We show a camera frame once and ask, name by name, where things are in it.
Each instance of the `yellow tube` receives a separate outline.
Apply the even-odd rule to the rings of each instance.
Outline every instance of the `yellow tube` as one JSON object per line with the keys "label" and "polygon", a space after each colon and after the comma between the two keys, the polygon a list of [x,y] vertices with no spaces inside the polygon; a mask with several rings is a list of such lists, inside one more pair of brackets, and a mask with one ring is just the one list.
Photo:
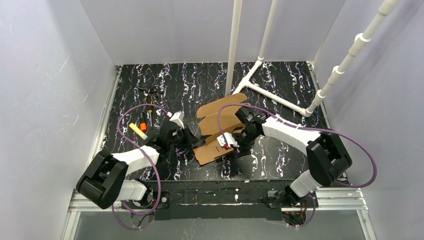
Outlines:
{"label": "yellow tube", "polygon": [[140,130],[134,123],[130,123],[129,127],[137,134],[139,135],[143,140],[147,139],[147,135]]}

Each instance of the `white panel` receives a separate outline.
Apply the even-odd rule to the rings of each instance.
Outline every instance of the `white panel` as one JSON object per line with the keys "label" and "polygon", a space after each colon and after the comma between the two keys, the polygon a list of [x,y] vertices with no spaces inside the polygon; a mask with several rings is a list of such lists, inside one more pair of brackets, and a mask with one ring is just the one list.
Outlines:
{"label": "white panel", "polygon": [[1,238],[57,240],[115,67],[78,0],[0,5]]}
{"label": "white panel", "polygon": [[[244,0],[236,61],[256,61],[272,0]],[[266,61],[312,61],[343,0],[280,0]],[[81,0],[116,65],[227,62],[232,0]]]}
{"label": "white panel", "polygon": [[[315,61],[321,86],[382,2],[346,1]],[[324,101],[331,127],[362,142],[375,157],[377,179],[362,192],[378,239],[424,234],[424,210],[406,213],[424,192],[423,24],[424,2],[401,1]],[[349,143],[346,148],[353,161],[351,182],[369,180],[367,156]]]}

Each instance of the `brown cardboard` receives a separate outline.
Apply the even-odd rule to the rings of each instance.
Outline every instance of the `brown cardboard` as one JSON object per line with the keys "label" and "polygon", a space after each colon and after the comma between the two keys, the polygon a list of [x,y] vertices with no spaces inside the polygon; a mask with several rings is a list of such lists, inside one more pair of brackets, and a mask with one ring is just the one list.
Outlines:
{"label": "brown cardboard", "polygon": [[[204,136],[211,135],[206,139],[204,146],[194,149],[194,155],[200,165],[213,162],[234,151],[233,148],[225,149],[220,146],[217,141],[217,137],[221,135],[218,126],[218,111],[226,104],[238,104],[247,99],[247,96],[243,93],[237,93],[213,101],[199,108],[197,111],[197,118],[204,117],[204,119],[199,122],[201,134]],[[221,111],[221,126],[224,132],[231,133],[235,128],[243,126],[235,114],[239,108],[240,106],[229,106]]]}

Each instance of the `open cardboard box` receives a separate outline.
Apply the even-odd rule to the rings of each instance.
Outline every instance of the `open cardboard box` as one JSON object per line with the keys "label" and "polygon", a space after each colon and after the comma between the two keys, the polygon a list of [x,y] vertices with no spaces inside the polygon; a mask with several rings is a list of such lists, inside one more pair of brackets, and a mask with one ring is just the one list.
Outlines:
{"label": "open cardboard box", "polygon": [[[194,155],[200,165],[213,162],[234,151],[233,148],[225,149],[217,141],[217,137],[221,135],[218,126],[218,111],[226,104],[239,104],[247,99],[248,97],[243,93],[237,93],[199,108],[196,116],[198,119],[204,118],[199,122],[201,134],[203,136],[210,135],[205,140],[205,145],[194,149]],[[224,132],[231,133],[235,128],[243,127],[242,122],[236,117],[236,112],[240,108],[241,106],[229,106],[221,111],[220,121]]]}

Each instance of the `cardboard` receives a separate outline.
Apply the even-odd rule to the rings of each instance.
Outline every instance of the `cardboard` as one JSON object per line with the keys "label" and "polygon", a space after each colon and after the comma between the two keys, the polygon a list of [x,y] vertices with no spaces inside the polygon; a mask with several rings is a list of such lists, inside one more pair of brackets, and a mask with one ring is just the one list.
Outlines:
{"label": "cardboard", "polygon": [[[194,155],[200,165],[213,162],[232,151],[233,148],[225,149],[221,147],[217,141],[217,137],[221,135],[218,126],[218,111],[226,104],[239,104],[247,100],[247,96],[243,93],[237,93],[228,97],[221,98],[206,105],[203,105],[197,111],[197,118],[204,118],[199,122],[201,134],[203,136],[210,135],[205,145],[195,148]],[[240,106],[229,106],[221,112],[221,126],[224,132],[231,133],[237,127],[243,127],[243,124],[236,117],[236,112]]]}

